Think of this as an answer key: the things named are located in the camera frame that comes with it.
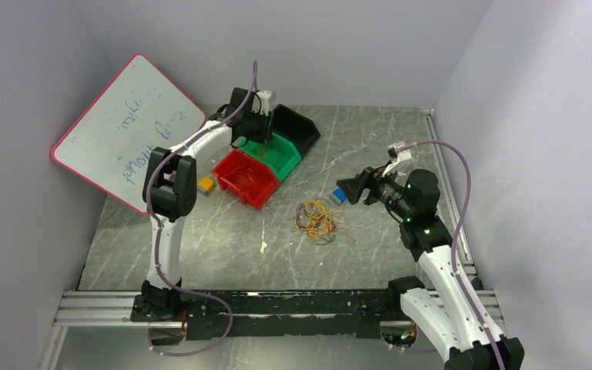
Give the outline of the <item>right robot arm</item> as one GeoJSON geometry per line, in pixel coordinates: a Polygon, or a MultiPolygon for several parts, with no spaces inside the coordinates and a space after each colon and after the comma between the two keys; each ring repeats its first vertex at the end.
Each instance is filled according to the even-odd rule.
{"type": "Polygon", "coordinates": [[[399,222],[402,243],[424,270],[442,302],[437,305],[416,277],[391,281],[385,310],[395,319],[408,316],[430,340],[446,369],[519,369],[524,348],[493,320],[469,281],[448,228],[437,216],[438,177],[413,170],[400,184],[386,168],[366,167],[338,180],[350,204],[379,202],[399,222]]]}

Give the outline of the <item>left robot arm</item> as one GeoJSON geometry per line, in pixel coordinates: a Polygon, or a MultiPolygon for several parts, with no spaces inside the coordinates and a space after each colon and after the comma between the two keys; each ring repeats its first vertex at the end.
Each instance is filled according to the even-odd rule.
{"type": "Polygon", "coordinates": [[[240,138],[266,143],[271,136],[274,94],[236,88],[230,102],[192,136],[170,148],[153,149],[143,185],[152,220],[152,257],[131,317],[170,321],[183,313],[180,248],[184,222],[197,201],[197,162],[240,138]]]}

